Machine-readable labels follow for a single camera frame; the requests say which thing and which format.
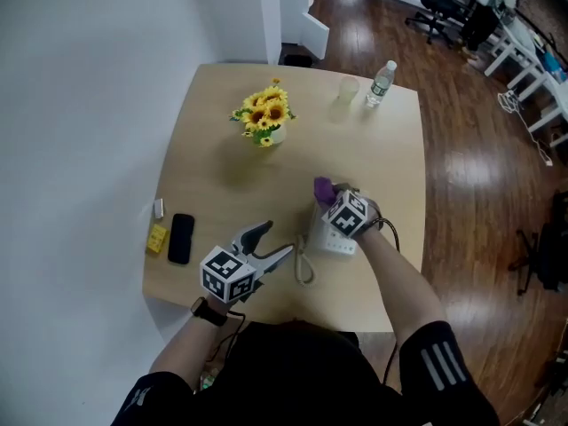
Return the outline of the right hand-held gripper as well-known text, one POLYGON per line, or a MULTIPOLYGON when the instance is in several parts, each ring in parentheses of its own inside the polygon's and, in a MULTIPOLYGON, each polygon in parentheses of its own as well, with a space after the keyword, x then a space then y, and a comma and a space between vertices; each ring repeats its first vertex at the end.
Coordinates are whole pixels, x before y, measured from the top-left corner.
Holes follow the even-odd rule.
POLYGON ((358 190, 341 191, 321 220, 345 238, 355 238, 381 216, 378 206, 358 190))

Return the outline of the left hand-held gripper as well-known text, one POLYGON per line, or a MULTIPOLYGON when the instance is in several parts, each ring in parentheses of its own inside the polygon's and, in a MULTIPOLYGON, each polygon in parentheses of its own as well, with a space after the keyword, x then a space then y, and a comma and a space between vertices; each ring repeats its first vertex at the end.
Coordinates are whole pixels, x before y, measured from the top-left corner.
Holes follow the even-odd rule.
POLYGON ((272 226, 272 220, 252 225, 225 247, 215 246, 200 263, 201 286, 224 304, 233 304, 254 293, 260 280, 294 252, 295 245, 288 244, 253 261, 259 241, 272 226))

